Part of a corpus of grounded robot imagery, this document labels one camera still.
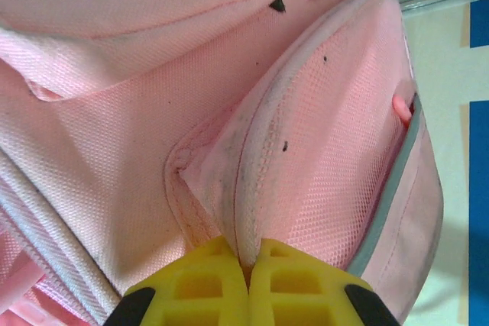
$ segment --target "textured fabric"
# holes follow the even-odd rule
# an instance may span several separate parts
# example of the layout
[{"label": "textured fabric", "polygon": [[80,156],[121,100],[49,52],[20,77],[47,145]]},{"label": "textured fabric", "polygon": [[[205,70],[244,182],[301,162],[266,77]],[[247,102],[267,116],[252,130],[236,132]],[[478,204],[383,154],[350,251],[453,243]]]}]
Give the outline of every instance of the textured fabric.
[{"label": "textured fabric", "polygon": [[[271,1],[0,0],[0,219],[46,274],[29,294],[70,313],[50,315],[100,324],[129,286],[220,233],[244,265],[261,237],[348,265],[406,130],[393,97],[414,94],[400,9]],[[415,221],[396,213],[421,212],[402,197],[364,272],[398,318],[440,214],[399,253]]]}]

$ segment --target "yellow clamp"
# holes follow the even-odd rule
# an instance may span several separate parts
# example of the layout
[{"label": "yellow clamp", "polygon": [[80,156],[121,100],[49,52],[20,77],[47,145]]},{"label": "yellow clamp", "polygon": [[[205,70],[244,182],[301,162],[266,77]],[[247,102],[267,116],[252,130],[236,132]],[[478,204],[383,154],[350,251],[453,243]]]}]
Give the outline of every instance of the yellow clamp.
[{"label": "yellow clamp", "polygon": [[105,326],[399,326],[365,281],[276,240],[249,283],[217,237],[132,286]]}]

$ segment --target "black tip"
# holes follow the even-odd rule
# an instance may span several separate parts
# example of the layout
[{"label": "black tip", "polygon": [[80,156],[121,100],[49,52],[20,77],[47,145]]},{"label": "black tip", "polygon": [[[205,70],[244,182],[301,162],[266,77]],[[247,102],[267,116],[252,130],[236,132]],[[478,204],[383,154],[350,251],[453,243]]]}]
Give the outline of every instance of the black tip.
[{"label": "black tip", "polygon": [[285,12],[285,4],[283,3],[283,0],[274,0],[270,4],[270,8],[279,11],[280,13]]}]

